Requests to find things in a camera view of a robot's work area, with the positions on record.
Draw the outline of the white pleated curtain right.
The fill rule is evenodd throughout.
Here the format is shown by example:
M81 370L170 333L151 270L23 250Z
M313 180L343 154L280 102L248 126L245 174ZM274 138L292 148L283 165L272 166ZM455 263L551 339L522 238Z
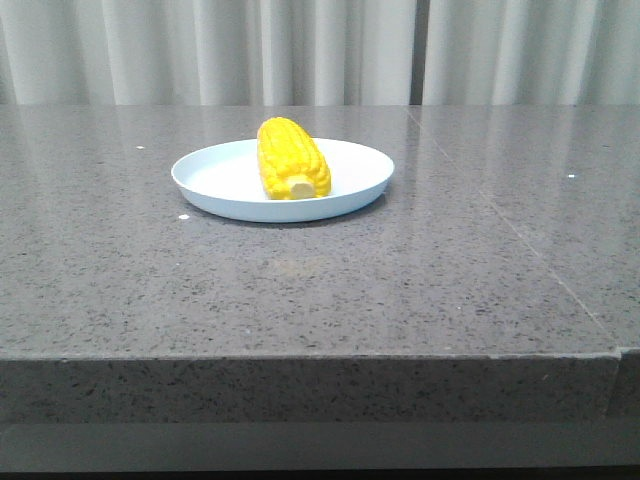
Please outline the white pleated curtain right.
M432 1L425 105L636 105L636 1Z

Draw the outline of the light blue round plate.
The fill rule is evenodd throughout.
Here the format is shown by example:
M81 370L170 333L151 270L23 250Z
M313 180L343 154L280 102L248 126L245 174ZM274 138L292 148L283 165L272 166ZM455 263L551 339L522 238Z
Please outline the light blue round plate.
M189 153L173 165L171 175L192 205L224 218L261 223L337 217L369 205L385 191L395 169L388 155L348 141L318 138L316 143L332 176L332 190L322 198L269 199L259 175L255 139Z

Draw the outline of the white pleated curtain left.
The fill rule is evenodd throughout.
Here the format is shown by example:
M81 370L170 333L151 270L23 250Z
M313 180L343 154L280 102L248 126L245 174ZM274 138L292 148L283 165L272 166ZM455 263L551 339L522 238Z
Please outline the white pleated curtain left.
M5 1L5 104L406 105L423 1Z

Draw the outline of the yellow plastic corn cob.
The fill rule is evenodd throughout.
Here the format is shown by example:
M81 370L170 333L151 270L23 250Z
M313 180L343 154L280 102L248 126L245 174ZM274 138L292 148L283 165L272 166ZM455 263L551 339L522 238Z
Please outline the yellow plastic corn cob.
M271 200L322 198L332 190L324 154L307 131L289 118L262 123L257 156L262 186Z

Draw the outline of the white pleated curtain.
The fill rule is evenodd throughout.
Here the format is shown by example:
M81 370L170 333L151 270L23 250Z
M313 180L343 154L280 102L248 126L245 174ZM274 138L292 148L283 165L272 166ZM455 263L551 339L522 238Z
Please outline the white pleated curtain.
M636 105L636 1L432 1L425 105Z
M423 1L5 1L5 104L406 105Z

